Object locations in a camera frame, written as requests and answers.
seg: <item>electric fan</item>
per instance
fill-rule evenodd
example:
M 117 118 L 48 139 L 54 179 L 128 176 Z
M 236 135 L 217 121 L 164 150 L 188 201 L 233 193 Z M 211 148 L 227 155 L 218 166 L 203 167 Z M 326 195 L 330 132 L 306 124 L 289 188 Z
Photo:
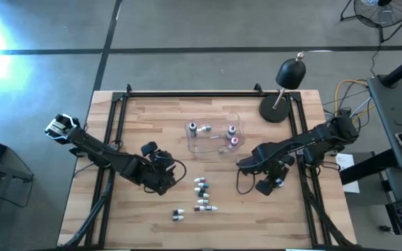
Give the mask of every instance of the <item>electric fan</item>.
M 380 43 L 389 40 L 402 27 L 402 23 L 386 39 L 384 39 L 383 28 L 393 26 L 402 22 L 402 0 L 354 0 L 355 15 L 344 17 L 343 13 L 350 5 L 349 0 L 341 13 L 341 21 L 350 18 L 357 18 L 369 27 L 378 28 Z

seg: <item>black desk lamp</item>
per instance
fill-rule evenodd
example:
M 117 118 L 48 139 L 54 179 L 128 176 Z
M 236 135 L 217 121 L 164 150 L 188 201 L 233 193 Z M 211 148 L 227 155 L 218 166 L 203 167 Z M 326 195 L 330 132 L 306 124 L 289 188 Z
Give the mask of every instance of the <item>black desk lamp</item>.
M 277 96 L 267 96 L 260 103 L 260 115 L 266 121 L 280 123 L 290 113 L 290 108 L 286 100 L 282 99 L 282 96 L 285 89 L 297 89 L 302 82 L 306 72 L 305 64 L 302 62 L 304 57 L 304 53 L 300 52 L 297 54 L 296 59 L 288 59 L 282 64 L 280 70 L 278 70 L 276 82 L 283 88 Z

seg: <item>lamp base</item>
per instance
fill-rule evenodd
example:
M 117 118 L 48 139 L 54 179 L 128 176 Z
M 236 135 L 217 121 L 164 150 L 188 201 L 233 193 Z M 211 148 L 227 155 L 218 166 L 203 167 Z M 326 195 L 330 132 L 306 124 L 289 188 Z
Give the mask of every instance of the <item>lamp base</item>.
M 284 121 L 288 114 L 290 113 L 290 108 L 288 107 L 287 102 L 282 98 L 278 104 L 276 109 L 272 109 L 274 103 L 276 102 L 278 96 L 267 96 L 260 103 L 260 107 L 258 111 L 260 112 L 260 116 L 271 123 L 280 123 Z

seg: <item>black desk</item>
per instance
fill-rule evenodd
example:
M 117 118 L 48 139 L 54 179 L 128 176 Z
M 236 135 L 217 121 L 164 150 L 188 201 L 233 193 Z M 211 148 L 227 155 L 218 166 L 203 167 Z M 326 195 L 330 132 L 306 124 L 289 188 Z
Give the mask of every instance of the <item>black desk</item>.
M 402 200 L 402 148 L 395 138 L 402 132 L 402 80 L 390 89 L 370 78 L 368 86 L 392 148 L 341 172 L 341 179 L 346 184 L 386 170 L 395 199 Z

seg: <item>wooden tabletop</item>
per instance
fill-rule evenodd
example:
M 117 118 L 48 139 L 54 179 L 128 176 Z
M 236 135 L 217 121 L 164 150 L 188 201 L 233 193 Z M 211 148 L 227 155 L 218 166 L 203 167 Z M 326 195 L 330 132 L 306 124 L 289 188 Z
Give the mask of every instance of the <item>wooden tabletop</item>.
M 103 140 L 112 92 L 94 93 L 87 123 L 88 133 Z M 301 91 L 308 129 L 325 121 L 316 90 Z M 236 191 L 237 158 L 250 155 L 262 142 L 279 142 L 292 136 L 286 119 L 268 123 L 258 113 L 261 98 L 129 98 L 121 151 L 140 153 L 140 147 L 155 141 L 160 149 L 171 152 L 173 158 L 187 166 L 187 175 L 163 196 L 147 194 L 117 174 L 111 203 L 110 219 L 105 239 L 106 248 L 163 249 L 246 249 L 246 248 L 310 248 L 304 202 L 297 166 L 293 166 L 285 185 L 270 196 L 257 190 L 247 195 Z M 236 153 L 219 157 L 195 156 L 187 148 L 184 123 L 236 112 L 240 115 L 246 143 Z M 119 109 L 115 116 L 112 139 L 116 132 Z M 298 130 L 300 122 L 295 112 Z M 76 170 L 88 160 L 77 161 Z M 175 169 L 180 177 L 182 168 Z M 88 216 L 96 180 L 97 168 L 90 167 L 74 179 L 61 226 L 59 244 L 68 241 Z M 194 212 L 198 198 L 193 188 L 194 178 L 206 177 L 208 193 L 215 212 Z M 263 179 L 258 175 L 256 181 Z M 338 172 L 322 169 L 319 176 L 327 214 L 345 237 L 355 242 L 350 214 Z M 241 176 L 239 186 L 247 190 L 251 176 Z M 184 209 L 184 220 L 172 221 L 172 211 Z M 315 217 L 319 239 L 320 224 Z M 94 241 L 98 238 L 96 227 Z

